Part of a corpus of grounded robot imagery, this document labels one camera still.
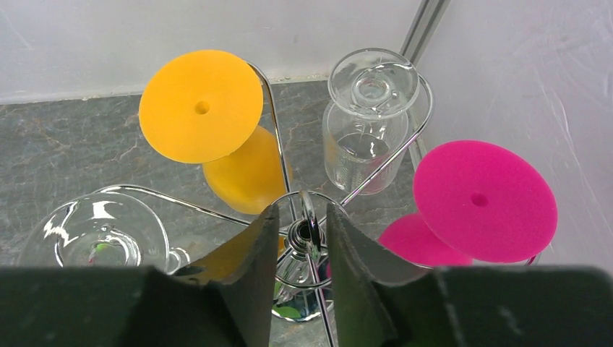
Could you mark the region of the clear round wine glass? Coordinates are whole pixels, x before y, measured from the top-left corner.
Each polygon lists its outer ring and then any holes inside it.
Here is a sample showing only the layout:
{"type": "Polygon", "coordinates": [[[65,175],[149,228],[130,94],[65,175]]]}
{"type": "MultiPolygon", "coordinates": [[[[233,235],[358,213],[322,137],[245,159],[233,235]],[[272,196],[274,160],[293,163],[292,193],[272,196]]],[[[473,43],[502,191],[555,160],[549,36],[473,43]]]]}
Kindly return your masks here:
{"type": "Polygon", "coordinates": [[[86,194],[56,208],[30,233],[23,267],[154,266],[173,274],[206,255],[199,235],[168,237],[158,215],[126,194],[86,194]]]}

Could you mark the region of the chrome wire wine glass rack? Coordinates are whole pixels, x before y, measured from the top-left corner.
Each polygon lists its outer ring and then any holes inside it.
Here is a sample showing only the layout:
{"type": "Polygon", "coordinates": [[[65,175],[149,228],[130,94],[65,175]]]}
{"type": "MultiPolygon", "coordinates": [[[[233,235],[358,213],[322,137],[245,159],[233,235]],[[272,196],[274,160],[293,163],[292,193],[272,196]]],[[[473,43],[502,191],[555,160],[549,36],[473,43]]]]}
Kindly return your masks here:
{"type": "MultiPolygon", "coordinates": [[[[272,92],[266,76],[258,68],[253,65],[251,66],[262,80],[264,97],[270,97],[272,92]]],[[[427,95],[431,95],[432,89],[430,85],[419,73],[418,79],[419,92],[424,91],[427,95]]],[[[297,289],[299,293],[310,292],[314,294],[319,304],[320,316],[322,319],[326,319],[330,305],[326,302],[323,291],[327,287],[333,287],[333,277],[327,248],[327,217],[317,217],[312,204],[313,194],[310,191],[291,191],[288,175],[289,169],[284,157],[283,146],[278,133],[272,133],[276,136],[278,142],[278,153],[282,163],[286,193],[268,206],[278,205],[283,200],[290,202],[298,200],[301,203],[302,209],[300,216],[295,217],[287,228],[278,228],[278,236],[285,239],[286,248],[277,258],[275,283],[283,283],[288,287],[297,289]]],[[[352,192],[346,192],[346,199],[352,200],[379,178],[386,176],[389,167],[394,166],[401,159],[404,151],[419,135],[419,130],[409,134],[401,147],[395,150],[356,189],[352,192]]],[[[328,204],[330,203],[344,208],[344,202],[330,200],[328,204]]]]}

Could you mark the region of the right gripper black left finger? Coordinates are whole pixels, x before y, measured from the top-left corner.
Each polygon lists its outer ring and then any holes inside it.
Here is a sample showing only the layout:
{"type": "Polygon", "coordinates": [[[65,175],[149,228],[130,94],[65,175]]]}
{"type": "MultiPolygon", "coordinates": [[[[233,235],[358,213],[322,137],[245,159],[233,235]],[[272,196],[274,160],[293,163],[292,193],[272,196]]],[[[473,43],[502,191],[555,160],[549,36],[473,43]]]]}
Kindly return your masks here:
{"type": "Polygon", "coordinates": [[[241,233],[175,277],[199,291],[186,297],[178,346],[267,346],[280,216],[270,205],[241,233]]]}

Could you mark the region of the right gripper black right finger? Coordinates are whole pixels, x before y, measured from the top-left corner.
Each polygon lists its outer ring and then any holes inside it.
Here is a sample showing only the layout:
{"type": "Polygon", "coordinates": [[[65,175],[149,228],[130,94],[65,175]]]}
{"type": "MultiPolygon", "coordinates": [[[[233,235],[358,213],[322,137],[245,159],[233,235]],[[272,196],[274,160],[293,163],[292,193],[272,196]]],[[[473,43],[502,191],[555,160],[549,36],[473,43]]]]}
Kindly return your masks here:
{"type": "Polygon", "coordinates": [[[340,346],[431,346],[410,305],[413,282],[429,269],[366,236],[339,205],[327,205],[327,248],[340,346]]]}

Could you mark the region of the green plastic wine glass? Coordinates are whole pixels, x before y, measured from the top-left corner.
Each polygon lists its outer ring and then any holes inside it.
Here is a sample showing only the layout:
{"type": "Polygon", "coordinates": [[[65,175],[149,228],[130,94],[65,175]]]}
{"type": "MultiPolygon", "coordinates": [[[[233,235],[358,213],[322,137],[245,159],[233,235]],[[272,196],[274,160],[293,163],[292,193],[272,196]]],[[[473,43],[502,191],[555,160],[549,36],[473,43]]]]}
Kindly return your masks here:
{"type": "Polygon", "coordinates": [[[299,320],[302,314],[296,307],[296,295],[299,291],[295,288],[276,282],[273,292],[273,311],[279,317],[288,320],[299,320]]]}

